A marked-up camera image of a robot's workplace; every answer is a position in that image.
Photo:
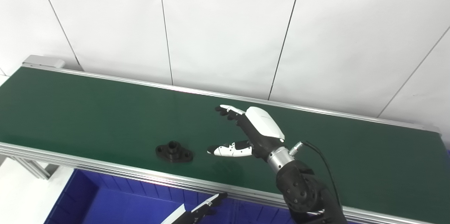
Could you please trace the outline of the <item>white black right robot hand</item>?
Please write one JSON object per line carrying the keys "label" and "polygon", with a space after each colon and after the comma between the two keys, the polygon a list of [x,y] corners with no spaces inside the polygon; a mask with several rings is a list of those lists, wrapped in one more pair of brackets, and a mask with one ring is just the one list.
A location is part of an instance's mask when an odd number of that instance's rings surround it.
{"label": "white black right robot hand", "polygon": [[249,107],[246,111],[230,105],[219,105],[215,108],[227,120],[235,120],[248,137],[247,140],[223,145],[212,145],[207,153],[215,156],[245,157],[254,156],[267,161],[270,154],[285,147],[285,135],[274,119],[259,107]]}

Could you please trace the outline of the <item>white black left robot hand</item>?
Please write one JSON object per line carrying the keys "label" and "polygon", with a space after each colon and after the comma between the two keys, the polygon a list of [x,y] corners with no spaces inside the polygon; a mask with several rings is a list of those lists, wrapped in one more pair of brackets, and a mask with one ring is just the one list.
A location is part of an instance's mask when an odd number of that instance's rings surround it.
{"label": "white black left robot hand", "polygon": [[221,205],[222,200],[228,197],[228,193],[222,192],[214,194],[208,199],[204,200],[197,207],[191,211],[187,211],[185,205],[182,204],[176,208],[167,218],[162,221],[163,224],[197,224],[205,216],[214,215],[215,211],[212,209]]}

